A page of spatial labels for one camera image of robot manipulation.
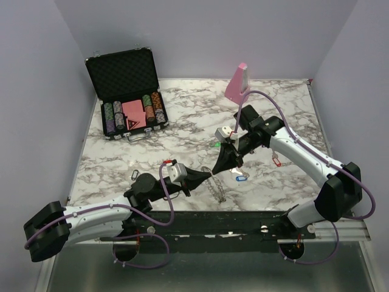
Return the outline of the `steel disc with keyrings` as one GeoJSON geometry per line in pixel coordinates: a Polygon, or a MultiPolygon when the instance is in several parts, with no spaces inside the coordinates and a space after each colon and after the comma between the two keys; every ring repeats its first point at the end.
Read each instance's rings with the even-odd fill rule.
{"type": "Polygon", "coordinates": [[[205,180],[205,184],[206,184],[209,192],[214,197],[214,199],[219,204],[226,202],[225,192],[224,192],[224,189],[223,189],[223,186],[222,186],[220,180],[216,176],[214,176],[212,174],[212,171],[206,166],[202,166],[201,171],[202,172],[209,172],[211,174],[211,177],[209,177],[205,180]]]}

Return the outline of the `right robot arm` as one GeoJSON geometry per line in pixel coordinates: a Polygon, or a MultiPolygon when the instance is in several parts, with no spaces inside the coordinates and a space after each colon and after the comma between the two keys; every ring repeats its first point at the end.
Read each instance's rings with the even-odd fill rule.
{"type": "Polygon", "coordinates": [[[356,164],[333,160],[288,130],[279,117],[263,119],[250,105],[234,116],[247,133],[238,136],[230,127],[216,130],[221,148],[214,175],[241,167],[246,154],[264,146],[287,157],[320,188],[315,199],[293,207],[283,216],[279,226],[284,237],[294,238],[302,227],[318,221],[337,222],[361,201],[361,175],[356,164]]]}

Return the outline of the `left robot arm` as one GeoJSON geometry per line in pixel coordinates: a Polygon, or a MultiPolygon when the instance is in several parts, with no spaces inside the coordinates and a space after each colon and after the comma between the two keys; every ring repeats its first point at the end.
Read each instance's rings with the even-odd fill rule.
{"type": "Polygon", "coordinates": [[[190,192],[211,177],[210,172],[199,172],[181,163],[172,163],[168,175],[155,178],[149,173],[137,177],[123,195],[102,203],[85,206],[62,206],[59,201],[45,205],[23,226],[26,243],[33,262],[42,262],[57,255],[65,246],[102,237],[129,240],[135,226],[129,220],[142,217],[158,226],[169,226],[174,221],[170,208],[168,221],[157,221],[148,215],[151,202],[165,198],[172,206],[171,195],[190,192]]]}

